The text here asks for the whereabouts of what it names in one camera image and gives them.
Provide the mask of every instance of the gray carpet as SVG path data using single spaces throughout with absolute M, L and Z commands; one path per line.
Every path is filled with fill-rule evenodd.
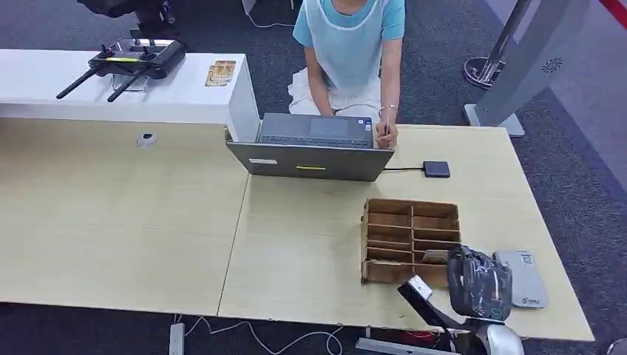
M 287 111 L 286 86 L 304 66 L 289 29 L 253 27 L 237 0 L 221 1 L 219 12 L 215 0 L 173 2 L 181 39 L 196 51 L 246 53 L 260 113 Z M 0 4 L 0 47 L 5 48 L 95 50 L 125 35 L 133 22 L 94 16 L 71 1 Z M 287 0 L 264 0 L 252 15 L 262 24 L 293 22 L 295 14 Z M 464 82 L 461 63 L 487 54 L 500 29 L 483 0 L 409 1 L 400 122 L 465 124 L 461 105 L 476 102 L 483 91 Z M 615 339 L 627 337 L 627 194 L 550 90 L 520 109 L 519 117 L 527 134 L 514 141 L 516 152 L 597 338 L 595 343 L 527 340 L 526 352 L 601 354 Z M 165 314 L 34 305 L 0 312 L 3 354 L 166 354 L 172 320 Z M 212 322 L 220 326 L 233 320 Z M 268 322 L 256 322 L 256 327 L 275 349 L 306 331 L 333 330 Z M 265 354 L 245 329 L 204 334 L 200 329 L 188 338 L 187 354 Z M 359 330 L 340 335 L 345 352 L 356 353 L 352 345 Z M 326 354 L 325 340 L 313 338 L 287 352 L 298 353 Z

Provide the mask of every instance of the light wood tabletop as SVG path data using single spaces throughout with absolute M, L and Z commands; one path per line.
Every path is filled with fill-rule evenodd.
M 388 167 L 423 160 L 447 161 L 451 178 L 420 171 L 383 172 L 375 183 L 250 177 L 218 315 L 430 329 L 396 286 L 360 283 L 364 202 L 399 198 L 458 204 L 461 239 L 473 249 L 534 254 L 549 306 L 512 312 L 506 323 L 522 337 L 593 340 L 506 131 L 400 126 Z M 431 300 L 455 315 L 446 290 Z
M 0 301 L 215 315 L 247 178 L 217 125 L 2 118 Z

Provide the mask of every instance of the cardboard compartment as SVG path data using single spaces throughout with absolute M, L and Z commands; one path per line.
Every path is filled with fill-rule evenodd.
M 373 248 L 383 248 L 383 249 L 393 249 L 393 250 L 411 250 L 412 243 L 403 243 L 403 242 L 394 242 L 387 240 L 380 240 L 379 237 L 383 236 L 373 236 L 373 239 L 368 239 L 366 241 L 366 246 L 370 246 Z
M 413 253 L 406 250 L 367 247 L 366 258 L 368 260 L 386 260 L 394 263 L 411 264 L 413 262 Z
M 431 288 L 448 287 L 446 265 L 418 264 L 413 267 L 413 272 Z
M 367 204 L 367 223 L 382 226 L 412 226 L 412 203 L 372 200 Z
M 404 283 L 414 275 L 414 265 L 367 260 L 362 266 L 362 283 Z
M 418 202 L 412 205 L 412 227 L 459 230 L 457 206 L 451 203 Z
M 413 239 L 440 240 L 442 242 L 461 242 L 459 231 L 446 229 L 414 229 Z
M 414 239 L 413 240 L 413 250 L 450 250 L 458 246 L 457 242 L 443 242 L 441 240 L 425 240 L 425 239 Z
M 370 199 L 362 215 L 362 282 L 403 283 L 414 274 L 446 287 L 448 251 L 461 243 L 451 203 Z

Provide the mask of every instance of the white counter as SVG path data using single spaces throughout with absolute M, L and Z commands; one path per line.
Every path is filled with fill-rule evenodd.
M 111 75 L 92 76 L 68 96 L 56 95 L 89 69 L 97 52 L 0 50 L 0 117 L 91 121 L 225 124 L 235 141 L 254 141 L 259 113 L 243 54 L 187 53 L 145 93 L 125 92 L 112 103 Z M 205 87 L 215 61 L 236 61 L 225 87 Z

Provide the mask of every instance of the gold card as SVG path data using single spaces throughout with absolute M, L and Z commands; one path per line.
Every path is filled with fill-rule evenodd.
M 209 67 L 207 75 L 206 87 L 225 87 L 233 78 L 235 69 L 235 61 L 215 61 L 214 65 Z

